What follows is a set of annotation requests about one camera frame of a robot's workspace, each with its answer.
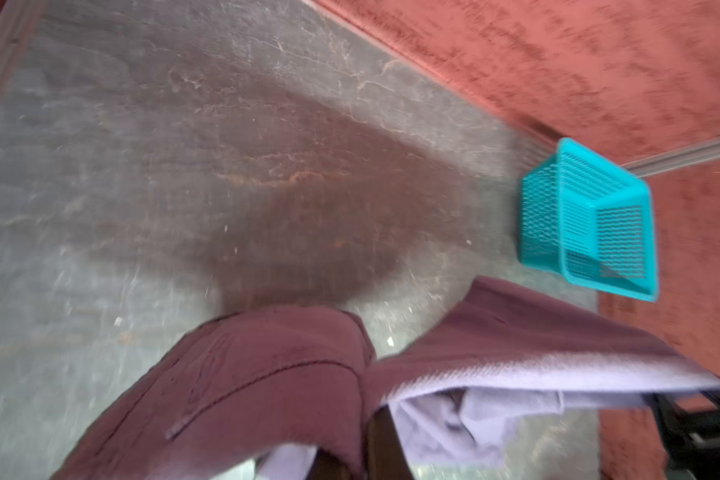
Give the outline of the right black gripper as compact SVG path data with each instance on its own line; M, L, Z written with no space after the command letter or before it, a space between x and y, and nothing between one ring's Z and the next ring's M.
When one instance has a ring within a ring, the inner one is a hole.
M710 408L687 410L668 395L647 397L667 454L667 479L720 480L720 390L702 396Z

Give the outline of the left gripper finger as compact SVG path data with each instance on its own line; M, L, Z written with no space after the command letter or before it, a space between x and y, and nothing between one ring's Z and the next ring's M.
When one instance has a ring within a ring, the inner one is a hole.
M365 430L365 465L370 480L413 480L388 407L377 410Z

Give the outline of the purple trousers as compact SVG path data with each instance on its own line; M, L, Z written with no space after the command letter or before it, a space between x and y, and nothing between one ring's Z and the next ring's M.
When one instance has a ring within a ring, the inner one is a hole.
M400 353L362 320L276 306L183 336L85 431L59 479L211 479L256 460L303 479L319 452L363 478L364 436L392 417L406 461L494 467L519 421L720 390L653 334L489 277Z

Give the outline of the teal plastic basket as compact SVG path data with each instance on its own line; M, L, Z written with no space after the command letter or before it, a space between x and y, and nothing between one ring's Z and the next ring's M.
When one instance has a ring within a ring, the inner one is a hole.
M571 138L521 181L518 255L593 290L659 296L652 195L622 167Z

